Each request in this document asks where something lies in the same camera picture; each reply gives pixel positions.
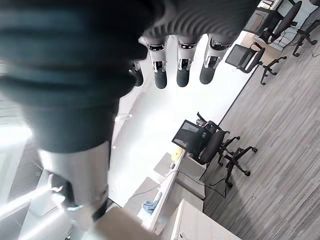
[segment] floor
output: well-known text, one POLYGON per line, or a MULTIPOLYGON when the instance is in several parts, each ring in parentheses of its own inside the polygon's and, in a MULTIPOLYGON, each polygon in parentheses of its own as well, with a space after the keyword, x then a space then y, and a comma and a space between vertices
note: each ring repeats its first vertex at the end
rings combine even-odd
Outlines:
MULTIPOLYGON (((288 58, 265 86, 259 67, 221 123, 241 136, 231 149, 258 152, 239 160, 251 176, 234 168, 226 199, 206 189, 203 212, 243 240, 320 240, 320 56, 311 55, 320 53, 320 28, 311 38, 319 43, 304 43, 300 57, 294 46, 281 52, 288 58)), ((227 175, 217 160, 201 178, 206 184, 227 175)))

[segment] white cabinet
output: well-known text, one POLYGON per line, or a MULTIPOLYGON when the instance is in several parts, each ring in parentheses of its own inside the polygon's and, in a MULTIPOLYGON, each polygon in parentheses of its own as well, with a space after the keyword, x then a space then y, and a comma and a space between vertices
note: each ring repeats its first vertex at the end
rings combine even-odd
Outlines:
POLYGON ((186 200, 161 232, 161 240, 241 240, 186 200))
POLYGON ((175 182, 155 224, 155 234, 159 235, 168 222, 170 222, 173 213, 183 200, 188 201, 194 208, 202 212, 204 201, 175 182))

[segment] gray wooden floor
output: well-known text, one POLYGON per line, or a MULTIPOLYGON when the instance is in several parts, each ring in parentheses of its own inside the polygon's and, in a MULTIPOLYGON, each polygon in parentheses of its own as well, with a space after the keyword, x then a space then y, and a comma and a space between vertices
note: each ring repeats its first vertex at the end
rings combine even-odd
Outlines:
MULTIPOLYGON (((320 28, 311 38, 320 40, 320 28)), ((320 41, 304 46, 300 57, 291 55, 294 46, 281 52, 288 59, 266 86, 259 67, 221 123, 241 136, 231 149, 252 145, 258 152, 239 160, 251 176, 234 168, 226 199, 206 190, 203 212, 243 240, 320 239, 320 56, 311 56, 320 41)), ((202 180, 226 175, 216 157, 202 180)), ((216 189, 223 192, 224 184, 216 189)))

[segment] white wall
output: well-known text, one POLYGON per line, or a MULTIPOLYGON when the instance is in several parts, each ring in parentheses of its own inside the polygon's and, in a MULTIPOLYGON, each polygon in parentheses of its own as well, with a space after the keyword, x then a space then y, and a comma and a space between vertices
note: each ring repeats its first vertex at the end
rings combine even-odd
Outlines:
MULTIPOLYGON (((44 171, 38 188, 48 184, 48 172, 44 171)), ((33 199, 25 216, 19 239, 65 240, 71 229, 70 219, 57 209, 50 191, 33 199)))
MULTIPOLYGON (((238 39, 241 42, 244 34, 238 39)), ((220 63, 213 81, 200 83, 199 75, 204 60, 208 37, 204 36, 197 46, 190 70, 189 84, 178 87, 176 40, 170 37, 167 46, 167 79, 165 89, 152 83, 148 91, 142 92, 114 141, 109 171, 109 197, 121 207, 141 185, 150 171, 166 152, 176 146, 172 138, 185 119, 195 122, 199 111, 207 120, 219 123, 243 88, 250 74, 235 67, 220 63)), ((150 71, 147 61, 142 72, 150 71)))

